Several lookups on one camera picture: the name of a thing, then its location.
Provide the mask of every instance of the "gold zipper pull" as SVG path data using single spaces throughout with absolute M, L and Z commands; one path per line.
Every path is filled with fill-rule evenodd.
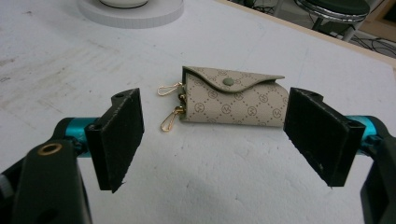
M 161 124 L 161 130 L 163 130 L 166 133 L 171 131 L 174 121 L 175 121 L 175 116 L 178 114 L 184 114 L 184 113 L 185 113 L 185 111 L 184 111 L 183 106 L 175 107 L 175 109 L 172 111 L 172 113 Z
M 165 95 L 171 93 L 172 91 L 177 90 L 177 88 L 181 85 L 183 85 L 183 83 L 178 82 L 177 84 L 175 84 L 173 86 L 161 86 L 160 88 L 158 88 L 157 92 L 159 95 L 165 96 Z

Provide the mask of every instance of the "stool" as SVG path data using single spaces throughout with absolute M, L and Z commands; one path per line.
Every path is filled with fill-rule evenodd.
M 315 31 L 323 20 L 352 24 L 364 21 L 370 12 L 370 6 L 364 0 L 294 0 L 294 2 L 318 17 L 312 27 Z M 353 34 L 344 35 L 343 40 L 349 41 Z

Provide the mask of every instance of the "white round base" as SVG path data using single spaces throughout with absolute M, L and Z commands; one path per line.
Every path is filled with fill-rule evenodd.
M 147 3 L 148 0 L 100 0 L 103 4 L 110 7 L 131 8 L 141 7 Z
M 177 20 L 184 9 L 183 0 L 148 0 L 141 7 L 115 8 L 99 0 L 78 0 L 81 13 L 97 23 L 125 28 L 146 29 Z

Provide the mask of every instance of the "scratched surface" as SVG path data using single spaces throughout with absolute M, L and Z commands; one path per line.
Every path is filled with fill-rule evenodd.
M 317 91 L 396 134 L 391 66 L 214 1 L 186 1 L 163 27 L 122 30 L 85 19 L 75 0 L 6 0 L 0 52 L 0 170 L 60 119 L 100 117 L 113 94 L 140 88 L 146 132 L 120 190 L 100 191 L 92 162 L 78 160 L 94 223 L 363 223 L 368 158 L 330 189 L 280 129 L 177 121 L 162 133 L 177 98 L 156 89 L 180 81 L 182 65 L 285 76 L 286 89 Z

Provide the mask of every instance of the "leather wallet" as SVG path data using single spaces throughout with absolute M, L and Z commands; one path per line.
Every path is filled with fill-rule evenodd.
M 177 90 L 180 100 L 162 130 L 172 129 L 176 115 L 190 122 L 282 127 L 289 94 L 276 83 L 280 78 L 284 77 L 183 66 L 181 82 L 158 89 L 160 95 Z

